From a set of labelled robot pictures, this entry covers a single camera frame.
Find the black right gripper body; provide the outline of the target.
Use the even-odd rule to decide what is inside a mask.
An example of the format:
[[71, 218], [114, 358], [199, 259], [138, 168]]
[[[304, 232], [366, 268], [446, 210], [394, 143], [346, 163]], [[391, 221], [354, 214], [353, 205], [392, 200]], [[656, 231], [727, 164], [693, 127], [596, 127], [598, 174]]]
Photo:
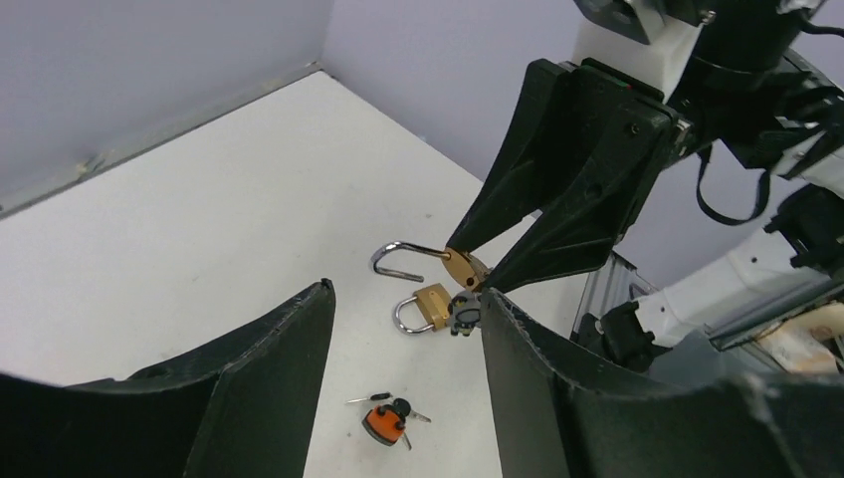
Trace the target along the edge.
[[843, 91], [794, 50], [841, 37], [819, 1], [581, 1], [577, 60], [657, 90], [692, 124], [695, 149], [724, 143], [747, 168], [789, 153], [806, 171], [843, 148]]

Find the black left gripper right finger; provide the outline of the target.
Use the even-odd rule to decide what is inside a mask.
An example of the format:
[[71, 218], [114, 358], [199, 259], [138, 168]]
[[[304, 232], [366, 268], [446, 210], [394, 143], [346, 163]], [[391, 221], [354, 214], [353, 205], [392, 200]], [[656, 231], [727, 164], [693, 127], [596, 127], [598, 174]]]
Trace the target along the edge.
[[482, 338], [506, 477], [839, 477], [843, 379], [677, 387], [557, 335], [491, 290]]

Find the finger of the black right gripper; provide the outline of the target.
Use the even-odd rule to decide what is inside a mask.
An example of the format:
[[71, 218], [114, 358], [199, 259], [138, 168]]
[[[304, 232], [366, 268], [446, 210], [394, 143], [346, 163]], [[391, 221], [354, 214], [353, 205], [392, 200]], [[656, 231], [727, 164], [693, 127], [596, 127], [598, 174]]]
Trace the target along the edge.
[[549, 212], [585, 162], [587, 108], [582, 67], [546, 59], [526, 69], [513, 117], [493, 167], [472, 206], [447, 241], [473, 252], [539, 210]]
[[587, 151], [581, 170], [549, 212], [491, 268], [486, 288], [520, 287], [600, 268], [636, 220], [657, 176], [668, 163], [676, 113], [657, 90], [597, 62], [578, 66], [587, 95]]

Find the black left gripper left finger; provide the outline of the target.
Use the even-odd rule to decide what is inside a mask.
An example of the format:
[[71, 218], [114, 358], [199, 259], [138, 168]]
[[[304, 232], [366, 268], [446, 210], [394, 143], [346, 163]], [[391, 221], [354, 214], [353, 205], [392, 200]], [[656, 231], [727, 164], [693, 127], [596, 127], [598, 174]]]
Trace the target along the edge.
[[1, 377], [5, 477], [300, 477], [335, 290], [315, 282], [187, 353], [68, 386]]

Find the small brass long-shackle padlock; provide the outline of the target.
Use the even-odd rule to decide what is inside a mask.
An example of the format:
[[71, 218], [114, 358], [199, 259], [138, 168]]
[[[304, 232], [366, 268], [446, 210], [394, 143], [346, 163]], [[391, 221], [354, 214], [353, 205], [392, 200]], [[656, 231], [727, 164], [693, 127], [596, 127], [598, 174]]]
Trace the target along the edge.
[[422, 275], [380, 266], [382, 259], [397, 251], [412, 252], [439, 259], [450, 277], [467, 291], [479, 290], [491, 273], [491, 269], [471, 253], [459, 252], [450, 247], [443, 250], [432, 249], [406, 241], [389, 242], [377, 249], [369, 260], [372, 272], [381, 276], [423, 283], [425, 278]]

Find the orange black padlock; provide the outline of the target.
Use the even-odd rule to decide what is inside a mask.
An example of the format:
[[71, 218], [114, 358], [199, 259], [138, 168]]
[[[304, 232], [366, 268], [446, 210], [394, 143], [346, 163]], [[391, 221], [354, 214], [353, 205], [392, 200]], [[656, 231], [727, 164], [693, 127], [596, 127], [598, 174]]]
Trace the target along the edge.
[[405, 438], [406, 419], [392, 405], [376, 405], [364, 415], [361, 425], [378, 443], [393, 446]]

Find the black-headed keys bunch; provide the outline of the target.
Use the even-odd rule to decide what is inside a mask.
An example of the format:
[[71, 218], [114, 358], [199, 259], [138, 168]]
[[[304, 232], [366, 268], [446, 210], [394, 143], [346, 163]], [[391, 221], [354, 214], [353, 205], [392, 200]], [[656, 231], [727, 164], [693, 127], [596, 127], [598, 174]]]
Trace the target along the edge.
[[431, 423], [432, 419], [413, 408], [409, 400], [395, 396], [389, 391], [347, 400], [346, 405], [366, 403], [371, 407], [360, 420], [366, 433], [384, 446], [403, 443], [408, 451], [413, 449], [407, 435], [409, 420]]

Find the large brass padlock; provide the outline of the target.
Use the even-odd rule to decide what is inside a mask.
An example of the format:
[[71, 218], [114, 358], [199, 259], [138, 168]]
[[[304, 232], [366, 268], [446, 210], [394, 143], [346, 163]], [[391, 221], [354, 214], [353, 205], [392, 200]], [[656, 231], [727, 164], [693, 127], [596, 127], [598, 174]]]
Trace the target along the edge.
[[[417, 336], [443, 330], [451, 317], [449, 305], [452, 297], [442, 284], [433, 284], [415, 291], [411, 297], [397, 303], [392, 311], [392, 322], [396, 329], [407, 336]], [[411, 328], [402, 318], [402, 310], [408, 305], [415, 305], [426, 324]]]

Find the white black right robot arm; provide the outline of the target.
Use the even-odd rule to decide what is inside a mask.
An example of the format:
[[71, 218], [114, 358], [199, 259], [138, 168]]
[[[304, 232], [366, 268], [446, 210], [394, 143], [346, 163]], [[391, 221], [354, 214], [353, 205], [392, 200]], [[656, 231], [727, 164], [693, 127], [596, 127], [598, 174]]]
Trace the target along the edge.
[[645, 370], [688, 334], [843, 269], [843, 92], [793, 50], [818, 1], [580, 1], [573, 58], [526, 69], [496, 160], [445, 246], [466, 290], [509, 292], [592, 272], [659, 174], [723, 144], [759, 173], [800, 179], [762, 229], [666, 289], [597, 320], [601, 356]]

